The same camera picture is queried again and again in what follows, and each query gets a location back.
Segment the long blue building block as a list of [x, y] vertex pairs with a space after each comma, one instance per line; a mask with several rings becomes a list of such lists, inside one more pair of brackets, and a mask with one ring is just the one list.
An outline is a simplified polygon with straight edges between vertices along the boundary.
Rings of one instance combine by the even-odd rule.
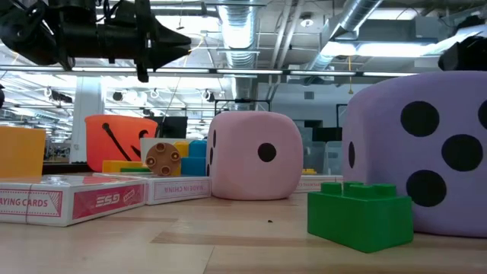
[[191, 177], [206, 176], [206, 159], [201, 157], [181, 158], [181, 174]]

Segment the tan round studded block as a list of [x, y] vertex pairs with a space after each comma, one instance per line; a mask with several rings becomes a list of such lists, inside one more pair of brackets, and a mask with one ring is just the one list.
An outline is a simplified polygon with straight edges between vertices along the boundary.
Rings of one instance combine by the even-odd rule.
[[175, 176], [181, 164], [181, 156], [175, 146], [166, 142], [153, 145], [147, 152], [145, 165], [162, 177]]

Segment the silver ventilation duct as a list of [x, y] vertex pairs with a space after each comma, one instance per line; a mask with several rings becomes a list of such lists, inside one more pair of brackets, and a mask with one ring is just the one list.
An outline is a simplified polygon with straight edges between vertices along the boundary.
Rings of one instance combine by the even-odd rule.
[[[221, 36], [228, 67], [230, 69], [254, 69], [256, 67], [257, 8], [243, 5], [220, 5]], [[231, 81], [234, 99], [257, 98], [258, 83], [249, 76], [236, 77]]]
[[340, 14], [326, 20], [320, 35], [321, 49], [306, 65], [306, 70], [323, 71], [340, 54], [335, 39], [342, 35], [352, 35], [356, 40], [362, 24], [380, 6], [383, 0], [347, 0]]

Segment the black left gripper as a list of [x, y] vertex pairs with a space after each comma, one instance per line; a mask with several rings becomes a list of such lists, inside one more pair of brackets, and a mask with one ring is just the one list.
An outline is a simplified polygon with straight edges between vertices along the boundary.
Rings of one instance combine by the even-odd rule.
[[66, 71], [75, 66], [75, 58], [131, 59], [138, 80], [148, 81], [147, 69], [154, 71], [189, 55], [191, 39], [163, 26], [151, 23], [149, 0], [133, 3], [101, 0], [104, 22], [97, 22], [95, 0], [56, 0], [58, 24], [56, 43], [59, 63]]

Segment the white building column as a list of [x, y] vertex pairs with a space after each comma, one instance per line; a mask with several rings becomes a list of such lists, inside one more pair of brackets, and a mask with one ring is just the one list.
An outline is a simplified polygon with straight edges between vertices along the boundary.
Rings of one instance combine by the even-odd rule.
[[77, 77], [69, 161], [87, 161], [85, 118], [103, 114], [106, 92], [102, 88], [101, 77]]

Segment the purple foam die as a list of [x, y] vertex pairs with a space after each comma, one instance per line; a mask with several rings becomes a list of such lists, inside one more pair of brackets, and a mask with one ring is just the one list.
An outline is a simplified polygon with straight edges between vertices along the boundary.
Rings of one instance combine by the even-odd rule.
[[418, 232], [487, 238], [487, 72], [426, 72], [359, 91], [342, 126], [346, 180], [391, 183]]

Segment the orange plastic bucket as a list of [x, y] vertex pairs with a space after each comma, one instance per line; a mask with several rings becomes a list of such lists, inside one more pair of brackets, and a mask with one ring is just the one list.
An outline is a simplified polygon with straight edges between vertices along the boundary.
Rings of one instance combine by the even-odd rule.
[[104, 161], [140, 161], [140, 139], [154, 137], [158, 124], [146, 118], [93, 115], [85, 118], [87, 163], [102, 171]]

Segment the black background monitor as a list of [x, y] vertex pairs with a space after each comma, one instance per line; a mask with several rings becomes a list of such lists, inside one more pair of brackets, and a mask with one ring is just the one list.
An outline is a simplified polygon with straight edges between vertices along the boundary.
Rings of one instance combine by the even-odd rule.
[[185, 139], [188, 125], [187, 116], [150, 116], [157, 123], [154, 137]]

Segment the green building block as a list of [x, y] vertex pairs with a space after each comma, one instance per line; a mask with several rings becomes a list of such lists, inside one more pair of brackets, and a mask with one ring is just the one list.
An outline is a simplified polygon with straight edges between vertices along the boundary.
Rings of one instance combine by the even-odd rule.
[[363, 253], [412, 242], [412, 199], [392, 184], [322, 183], [307, 194], [307, 232]]

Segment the long ceiling light bar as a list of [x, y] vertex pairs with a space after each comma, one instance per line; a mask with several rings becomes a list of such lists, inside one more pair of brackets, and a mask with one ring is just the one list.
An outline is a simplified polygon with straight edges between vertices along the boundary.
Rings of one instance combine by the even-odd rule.
[[[0, 71], [33, 72], [52, 74], [95, 74], [95, 75], [137, 75], [133, 67], [74, 67], [65, 71], [58, 66], [32, 66], [32, 65], [0, 65]], [[306, 70], [278, 70], [278, 69], [239, 69], [239, 68], [160, 68], [149, 75], [291, 75], [299, 77], [372, 77], [396, 78], [414, 75], [407, 72], [358, 72], [358, 71], [306, 71]]]

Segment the pink foam die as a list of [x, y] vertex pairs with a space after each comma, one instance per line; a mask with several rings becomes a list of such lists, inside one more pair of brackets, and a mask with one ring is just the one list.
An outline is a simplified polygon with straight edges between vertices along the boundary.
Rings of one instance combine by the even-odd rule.
[[215, 197], [287, 198], [298, 187], [303, 163], [301, 134], [286, 115], [268, 111], [223, 112], [210, 124], [206, 171]]

